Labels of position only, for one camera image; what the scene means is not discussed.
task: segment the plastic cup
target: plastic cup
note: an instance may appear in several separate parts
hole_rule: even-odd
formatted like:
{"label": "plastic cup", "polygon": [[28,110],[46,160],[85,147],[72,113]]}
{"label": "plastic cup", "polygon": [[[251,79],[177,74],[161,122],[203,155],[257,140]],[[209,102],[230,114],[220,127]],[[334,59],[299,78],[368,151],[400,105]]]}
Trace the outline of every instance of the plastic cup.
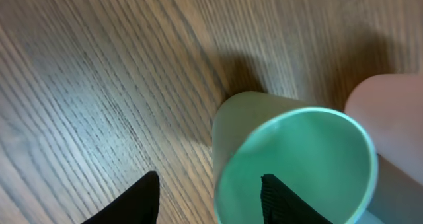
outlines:
{"label": "plastic cup", "polygon": [[422,223],[423,76],[376,75],[351,93],[345,113],[371,135],[379,183],[369,209],[386,223]]}
{"label": "plastic cup", "polygon": [[375,189],[371,139],[335,110],[244,92],[217,111],[212,139],[220,224],[263,223],[260,177],[268,173],[332,223],[356,222]]}

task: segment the light pink object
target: light pink object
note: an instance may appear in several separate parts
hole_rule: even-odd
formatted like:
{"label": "light pink object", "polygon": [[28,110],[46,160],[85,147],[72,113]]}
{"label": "light pink object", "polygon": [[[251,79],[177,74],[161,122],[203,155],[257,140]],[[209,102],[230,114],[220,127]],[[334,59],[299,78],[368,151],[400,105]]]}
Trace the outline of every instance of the light pink object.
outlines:
{"label": "light pink object", "polygon": [[423,185],[423,76],[371,77],[354,89],[345,112],[380,155]]}

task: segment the wood grain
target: wood grain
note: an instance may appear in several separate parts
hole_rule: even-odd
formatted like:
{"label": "wood grain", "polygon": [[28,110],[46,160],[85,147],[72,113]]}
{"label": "wood grain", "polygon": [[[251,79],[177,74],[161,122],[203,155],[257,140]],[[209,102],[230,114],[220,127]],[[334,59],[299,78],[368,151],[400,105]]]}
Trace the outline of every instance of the wood grain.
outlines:
{"label": "wood grain", "polygon": [[215,223],[219,105],[417,73],[422,2],[0,0],[0,223],[80,223],[149,170],[159,223]]}

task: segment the mint green cup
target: mint green cup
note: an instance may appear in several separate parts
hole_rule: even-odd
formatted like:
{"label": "mint green cup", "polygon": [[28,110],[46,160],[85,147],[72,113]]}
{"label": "mint green cup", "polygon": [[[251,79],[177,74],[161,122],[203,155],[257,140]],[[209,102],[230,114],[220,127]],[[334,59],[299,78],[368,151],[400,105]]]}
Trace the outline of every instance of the mint green cup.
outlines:
{"label": "mint green cup", "polygon": [[214,206],[220,224],[263,223],[261,179],[274,174],[332,223],[355,223],[377,180],[369,135],[347,115],[244,92],[213,123]]}

